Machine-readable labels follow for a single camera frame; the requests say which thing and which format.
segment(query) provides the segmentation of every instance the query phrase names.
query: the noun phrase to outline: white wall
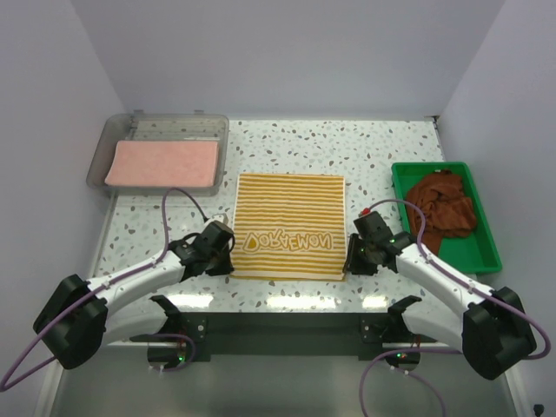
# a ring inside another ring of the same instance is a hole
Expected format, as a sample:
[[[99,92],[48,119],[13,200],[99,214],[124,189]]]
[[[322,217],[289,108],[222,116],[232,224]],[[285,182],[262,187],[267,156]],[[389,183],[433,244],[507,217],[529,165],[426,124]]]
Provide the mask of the white wall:
[[[503,0],[72,0],[126,109],[439,114]]]
[[[68,1],[4,1],[0,39],[3,374],[57,283],[87,270],[106,200],[85,176],[105,119],[122,105]],[[45,357],[41,347],[33,359]],[[0,415],[32,415],[42,378],[0,394]]]
[[[556,340],[556,3],[506,0],[440,118],[451,160],[473,171],[504,270]],[[556,414],[556,358],[522,362],[530,400]]]

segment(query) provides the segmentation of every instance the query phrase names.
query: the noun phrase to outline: plastic tray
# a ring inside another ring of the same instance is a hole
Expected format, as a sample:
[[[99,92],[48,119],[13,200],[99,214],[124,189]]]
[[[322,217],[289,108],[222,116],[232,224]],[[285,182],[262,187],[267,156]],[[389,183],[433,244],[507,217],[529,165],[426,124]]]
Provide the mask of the plastic tray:
[[[465,274],[489,274],[502,269],[487,217],[480,204],[469,167],[463,162],[397,162],[392,165],[394,189],[397,198],[404,199],[409,189],[423,176],[437,169],[450,169],[463,179],[463,191],[473,200],[477,228],[466,238],[444,238],[439,258]],[[409,231],[406,206],[398,204],[403,229]]]
[[[210,187],[188,188],[193,195],[215,195],[224,177],[229,120],[212,115],[115,115],[106,121],[87,174],[92,188],[124,194],[161,194],[165,188],[111,187],[104,182],[119,141],[217,141],[218,161],[215,183]]]

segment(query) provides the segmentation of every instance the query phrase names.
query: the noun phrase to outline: clear plastic container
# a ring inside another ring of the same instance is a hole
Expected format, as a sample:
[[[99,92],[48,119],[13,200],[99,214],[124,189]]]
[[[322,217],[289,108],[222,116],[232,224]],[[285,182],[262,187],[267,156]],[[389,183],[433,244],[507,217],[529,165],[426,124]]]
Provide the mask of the clear plastic container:
[[[104,181],[108,175],[119,141],[211,141],[218,142],[215,183],[210,187],[192,187],[192,195],[215,195],[224,177],[228,147],[229,120],[226,116],[195,115],[115,115],[106,121],[87,174],[87,184],[111,193],[160,195],[166,188],[112,187]]]

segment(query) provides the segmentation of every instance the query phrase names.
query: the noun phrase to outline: cable connector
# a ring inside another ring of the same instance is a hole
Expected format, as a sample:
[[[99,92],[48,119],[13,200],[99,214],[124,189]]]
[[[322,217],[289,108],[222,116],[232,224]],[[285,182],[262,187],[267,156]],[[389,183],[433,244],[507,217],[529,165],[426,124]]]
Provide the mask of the cable connector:
[[[110,289],[110,287],[112,287],[112,278],[109,278],[108,280],[106,280],[105,282],[103,282],[103,287],[104,289]]]

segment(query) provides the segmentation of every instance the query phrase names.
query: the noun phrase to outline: pink towel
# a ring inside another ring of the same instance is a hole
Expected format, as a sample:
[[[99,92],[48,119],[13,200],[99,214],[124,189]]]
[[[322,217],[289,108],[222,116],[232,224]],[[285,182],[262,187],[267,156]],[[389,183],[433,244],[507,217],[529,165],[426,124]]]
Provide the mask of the pink towel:
[[[215,183],[218,142],[120,141],[108,185],[117,187],[209,187]]]

